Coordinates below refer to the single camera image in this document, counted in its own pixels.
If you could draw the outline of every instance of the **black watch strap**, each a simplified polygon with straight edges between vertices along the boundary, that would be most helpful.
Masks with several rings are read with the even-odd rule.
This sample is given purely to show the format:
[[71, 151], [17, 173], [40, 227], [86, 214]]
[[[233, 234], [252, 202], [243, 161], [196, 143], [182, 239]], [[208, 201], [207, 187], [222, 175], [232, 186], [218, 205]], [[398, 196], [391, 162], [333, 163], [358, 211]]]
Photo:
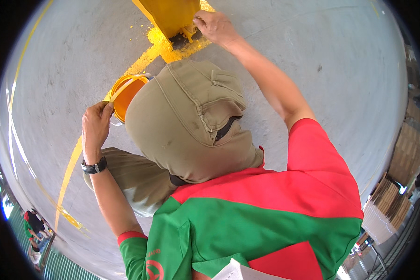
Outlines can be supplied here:
[[85, 174], [91, 175], [95, 173], [100, 173], [101, 171], [105, 170], [107, 167], [106, 157], [102, 157], [100, 161], [98, 161], [94, 165], [85, 165], [84, 159], [81, 163], [82, 170]]

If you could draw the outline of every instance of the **yellow paint splatter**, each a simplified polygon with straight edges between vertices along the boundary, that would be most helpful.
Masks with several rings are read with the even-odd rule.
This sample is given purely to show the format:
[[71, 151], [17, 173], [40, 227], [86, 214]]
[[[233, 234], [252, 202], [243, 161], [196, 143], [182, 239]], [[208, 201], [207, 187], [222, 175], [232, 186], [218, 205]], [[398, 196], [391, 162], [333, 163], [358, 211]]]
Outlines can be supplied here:
[[215, 9], [212, 6], [210, 6], [210, 4], [207, 1], [200, 0], [200, 2], [201, 2], [201, 9], [207, 12], [215, 12]]
[[187, 44], [184, 48], [179, 50], [173, 50], [171, 42], [165, 37], [165, 35], [157, 27], [153, 27], [148, 31], [148, 40], [160, 50], [160, 55], [166, 63], [172, 63], [174, 61], [189, 57], [193, 53], [196, 53], [201, 48], [205, 48], [211, 44], [205, 37], [201, 37], [199, 40], [194, 40], [191, 44]]

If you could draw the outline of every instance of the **yellow paint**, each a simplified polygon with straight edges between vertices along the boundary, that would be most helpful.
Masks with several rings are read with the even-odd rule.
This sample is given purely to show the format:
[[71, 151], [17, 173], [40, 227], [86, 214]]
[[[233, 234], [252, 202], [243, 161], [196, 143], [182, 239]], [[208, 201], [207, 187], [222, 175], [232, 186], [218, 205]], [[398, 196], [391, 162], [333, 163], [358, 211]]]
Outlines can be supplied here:
[[[205, 0], [200, 0], [200, 4], [203, 10], [208, 12], [214, 12], [213, 9]], [[154, 61], [158, 56], [161, 56], [163, 60], [167, 63], [171, 63], [176, 60], [184, 59], [189, 57], [191, 54], [200, 51], [202, 48], [207, 47], [211, 44], [206, 38], [201, 37], [199, 40], [195, 40], [191, 44], [187, 44], [184, 48], [180, 50], [173, 50], [171, 46], [171, 42], [165, 37], [165, 35], [160, 31], [157, 27], [153, 27], [151, 30], [148, 31], [147, 34], [148, 40], [153, 44], [149, 49], [146, 50], [131, 67], [128, 68], [124, 72], [124, 75], [128, 74], [140, 74], [151, 62]], [[110, 89], [106, 96], [104, 97], [103, 101], [109, 101], [111, 99], [111, 91]], [[62, 215], [76, 228], [80, 229], [84, 226], [74, 220], [71, 216], [68, 215], [64, 208], [62, 207], [62, 201], [65, 196], [65, 192], [67, 190], [68, 182], [70, 181], [70, 177], [73, 173], [73, 168], [76, 165], [76, 162], [81, 155], [81, 147], [82, 141], [81, 137], [79, 137], [78, 142], [76, 143], [75, 148], [73, 149], [72, 155], [67, 165], [67, 169], [64, 174], [64, 179], [62, 181], [61, 190], [59, 192], [58, 203], [56, 205], [56, 220], [55, 220], [55, 230], [58, 226], [59, 222], [59, 215]]]
[[201, 9], [199, 0], [132, 0], [142, 13], [167, 37], [178, 34], [193, 24], [194, 14]]
[[205, 0], [200, 0], [201, 9], [207, 12], [216, 12], [215, 9]]
[[378, 14], [378, 11], [375, 8], [375, 5], [372, 2], [370, 2], [370, 4], [372, 5], [372, 8], [374, 9], [375, 14], [377, 14], [377, 18], [379, 18], [379, 14]]
[[14, 92], [16, 90], [16, 82], [17, 82], [17, 77], [19, 76], [20, 66], [22, 65], [23, 55], [26, 52], [26, 48], [28, 47], [28, 43], [31, 40], [31, 37], [33, 36], [33, 33], [36, 30], [37, 26], [39, 25], [39, 22], [41, 21], [43, 15], [48, 10], [48, 8], [51, 6], [52, 3], [53, 3], [53, 0], [50, 0], [50, 2], [48, 2], [48, 4], [45, 6], [45, 9], [42, 11], [41, 15], [39, 15], [38, 20], [36, 20], [36, 23], [34, 24], [33, 29], [31, 30], [31, 32], [28, 35], [28, 38], [25, 42], [22, 53], [20, 54], [19, 62], [17, 63], [16, 75], [14, 77], [14, 82], [12, 84], [12, 89], [11, 89], [11, 98], [10, 98], [10, 101], [9, 101], [9, 110], [12, 110], [12, 101], [14, 100]]
[[75, 164], [78, 161], [78, 158], [81, 155], [81, 152], [82, 152], [82, 140], [81, 140], [81, 137], [79, 137], [78, 142], [76, 143], [76, 146], [73, 149], [73, 153], [72, 153], [72, 156], [70, 157], [70, 161], [68, 162], [67, 170], [65, 171], [64, 179], [62, 181], [61, 190], [59, 191], [59, 198], [58, 198], [58, 203], [56, 207], [55, 231], [58, 229], [59, 214], [61, 212], [60, 209], [62, 207], [62, 201], [64, 200], [64, 195], [67, 189], [68, 181], [70, 181], [73, 168], [75, 167]]
[[165, 35], [157, 28], [154, 27], [148, 31], [148, 40], [153, 44], [153, 47], [159, 49], [159, 54], [166, 63], [184, 59], [198, 52], [200, 49], [207, 47], [211, 44], [205, 37], [199, 40], [194, 40], [191, 44], [187, 44], [184, 48], [173, 50], [171, 42]]

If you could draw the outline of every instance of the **red and green shirt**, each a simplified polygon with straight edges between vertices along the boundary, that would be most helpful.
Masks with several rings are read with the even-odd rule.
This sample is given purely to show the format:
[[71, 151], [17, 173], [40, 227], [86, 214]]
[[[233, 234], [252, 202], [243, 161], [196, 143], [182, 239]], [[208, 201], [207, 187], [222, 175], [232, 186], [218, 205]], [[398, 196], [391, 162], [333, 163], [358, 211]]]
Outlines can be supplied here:
[[358, 186], [314, 120], [289, 133], [287, 171], [248, 168], [179, 187], [147, 238], [118, 238], [129, 280], [214, 277], [234, 258], [288, 279], [332, 279], [359, 236]]

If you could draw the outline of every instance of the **right arm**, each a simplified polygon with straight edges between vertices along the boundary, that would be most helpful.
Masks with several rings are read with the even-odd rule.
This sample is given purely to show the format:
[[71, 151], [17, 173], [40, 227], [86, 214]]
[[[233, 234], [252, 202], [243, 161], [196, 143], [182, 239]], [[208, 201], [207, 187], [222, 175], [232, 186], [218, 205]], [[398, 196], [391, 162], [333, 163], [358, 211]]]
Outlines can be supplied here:
[[232, 53], [249, 71], [266, 100], [285, 121], [288, 131], [300, 119], [316, 120], [291, 78], [244, 40], [223, 13], [201, 10], [195, 17], [193, 21], [202, 34]]
[[28, 229], [28, 231], [32, 234], [32, 235], [34, 235], [39, 241], [42, 241], [42, 238], [39, 238], [39, 236], [34, 232], [34, 230], [32, 230], [32, 229]]

